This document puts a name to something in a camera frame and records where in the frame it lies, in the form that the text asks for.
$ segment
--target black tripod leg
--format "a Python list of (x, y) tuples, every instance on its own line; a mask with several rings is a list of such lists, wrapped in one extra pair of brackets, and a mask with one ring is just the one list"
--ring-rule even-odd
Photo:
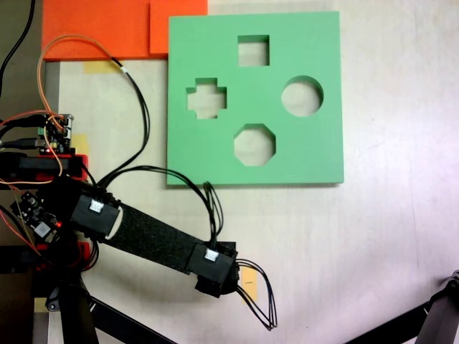
[(418, 335), (427, 317), (426, 310), (430, 304), (426, 302), (405, 314), (357, 337), (347, 344), (402, 344)]
[(65, 344), (99, 344), (85, 290), (63, 286), (59, 306)]
[(415, 344), (453, 344), (458, 325), (458, 303), (445, 295), (432, 304)]
[(91, 309), (96, 328), (125, 344), (176, 344), (98, 299)]

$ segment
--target black wire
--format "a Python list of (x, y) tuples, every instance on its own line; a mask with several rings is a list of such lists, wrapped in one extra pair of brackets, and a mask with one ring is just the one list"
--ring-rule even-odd
[(83, 268), (81, 272), (91, 270), (97, 264), (98, 260), (99, 260), (99, 245), (96, 240), (93, 240), (93, 250), (91, 251), (90, 258), (87, 261), (90, 263), (90, 265), (88, 267)]
[[(115, 57), (112, 57), (112, 60), (119, 66), (123, 67), (121, 62), (119, 62)], [(148, 106), (146, 104), (145, 98), (142, 95), (142, 92), (140, 88), (138, 88), (138, 85), (136, 81), (131, 77), (131, 75), (128, 72), (125, 72), (126, 77), (129, 79), (130, 83), (132, 84), (134, 90), (136, 91), (138, 101), (140, 102), (141, 105), (141, 110), (142, 110), (142, 120), (143, 120), (143, 141), (142, 141), (142, 146), (140, 150), (135, 153), (133, 156), (131, 156), (127, 161), (119, 165), (119, 167), (115, 168), (113, 171), (111, 171), (109, 174), (107, 174), (105, 177), (103, 177), (99, 183), (98, 186), (102, 187), (104, 190), (108, 187), (108, 184), (112, 180), (112, 176), (115, 175), (117, 172), (121, 171), (123, 168), (125, 168), (127, 165), (132, 163), (137, 157), (143, 152), (145, 149), (148, 139), (150, 137), (150, 112), (148, 111)]]
[(6, 127), (0, 130), (0, 139), (4, 137), (11, 129), (15, 128), (30, 128), (30, 127), (39, 127), (44, 125), (46, 118), (43, 115), (32, 115), (27, 118), (20, 118), (17, 120), (10, 120)]
[(271, 287), (270, 280), (266, 275), (265, 271), (260, 267), (260, 265), (248, 260), (248, 259), (236, 259), (236, 263), (239, 267), (248, 267), (260, 273), (265, 280), (266, 287), (268, 290), (268, 315), (266, 315), (256, 304), (256, 302), (249, 296), (249, 294), (243, 290), (240, 286), (237, 287), (237, 293), (241, 298), (247, 303), (249, 308), (258, 318), (258, 320), (266, 327), (267, 330), (271, 331), (273, 328), (278, 326), (278, 311), (275, 305), (274, 292)]
[(206, 184), (210, 186), (206, 186), (204, 189), (204, 193), (199, 190), (199, 188), (185, 175), (181, 174), (180, 172), (174, 171), (174, 170), (169, 170), (167, 168), (162, 168), (162, 167), (156, 167), (156, 166), (149, 166), (149, 165), (142, 165), (142, 166), (136, 166), (136, 167), (131, 167), (131, 168), (126, 168), (124, 170), (118, 171), (114, 173), (107, 181), (105, 182), (104, 187), (108, 187), (112, 181), (114, 181), (117, 177), (121, 176), (124, 173), (131, 172), (131, 171), (148, 171), (148, 172), (157, 172), (157, 173), (162, 173), (162, 174), (167, 174), (170, 176), (174, 176), (178, 178), (179, 180), (183, 181), (191, 190), (193, 190), (196, 195), (203, 201), (204, 205), (206, 206), (206, 210), (209, 213), (209, 222), (211, 225), (211, 249), (215, 248), (215, 244), (217, 243), (216, 236), (215, 236), (215, 229), (217, 227), (216, 222), (215, 222), (215, 215), (214, 215), (214, 210), (212, 210), (212, 202), (209, 201), (208, 197), (206, 196), (209, 193), (209, 187), (213, 189), (213, 186), (209, 183), (206, 182)]
[(29, 19), (27, 20), (26, 27), (24, 28), (24, 31), (22, 32), (22, 35), (16, 42), (16, 44), (13, 46), (11, 51), (8, 53), (8, 55), (5, 57), (5, 60), (3, 61), (1, 67), (0, 67), (0, 97), (1, 97), (1, 89), (3, 85), (3, 74), (6, 69), (6, 65), (8, 64), (9, 60), (13, 57), (14, 53), (17, 51), (19, 46), (21, 45), (22, 41), (24, 41), (24, 38), (27, 36), (27, 33), (29, 32), (30, 26), (32, 25), (32, 20), (34, 18), (34, 10), (35, 10), (35, 0), (30, 1), (30, 12), (29, 12)]

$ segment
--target circuit board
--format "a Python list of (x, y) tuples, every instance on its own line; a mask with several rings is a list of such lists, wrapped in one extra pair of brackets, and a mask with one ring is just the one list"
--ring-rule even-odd
[[(75, 154), (75, 149), (72, 148), (72, 115), (63, 115), (64, 118), (57, 119), (57, 122), (62, 126), (62, 132), (59, 132), (55, 126), (47, 126), (47, 138), (49, 145), (56, 154)], [(44, 140), (44, 128), (38, 128), (38, 136)], [(39, 149), (40, 155), (52, 155), (52, 151), (48, 147)]]
[(56, 219), (56, 216), (45, 211), (39, 199), (30, 192), (26, 192), (22, 195), (21, 202), (19, 202), (19, 208), (16, 202), (14, 202), (11, 205), (11, 210), (19, 219), (22, 215), (24, 224), (33, 229), (33, 231), (46, 242), (50, 242), (52, 237), (56, 234), (56, 229), (62, 226)]

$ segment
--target yellow tape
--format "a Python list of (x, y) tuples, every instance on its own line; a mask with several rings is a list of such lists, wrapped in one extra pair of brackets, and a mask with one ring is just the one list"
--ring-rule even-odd
[(241, 287), (255, 302), (257, 302), (257, 272), (254, 269), (250, 269), (249, 267), (241, 268)]
[(46, 297), (35, 297), (34, 299), (34, 312), (35, 313), (48, 313), (48, 309), (44, 305)]
[(111, 74), (121, 73), (120, 67), (114, 61), (84, 61), (83, 73), (85, 74)]
[(72, 134), (72, 147), (75, 148), (77, 154), (84, 156), (89, 155), (89, 144), (87, 143), (86, 134)]

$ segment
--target orange mat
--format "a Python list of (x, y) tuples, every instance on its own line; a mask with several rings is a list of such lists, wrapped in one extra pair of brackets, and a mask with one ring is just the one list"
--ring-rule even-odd
[[(83, 34), (118, 59), (167, 58), (169, 17), (206, 14), (207, 0), (43, 0), (42, 48), (63, 34)], [(108, 59), (78, 40), (57, 43), (44, 58)]]
[(167, 58), (170, 16), (205, 15), (207, 15), (207, 0), (151, 0), (151, 56), (157, 59)]

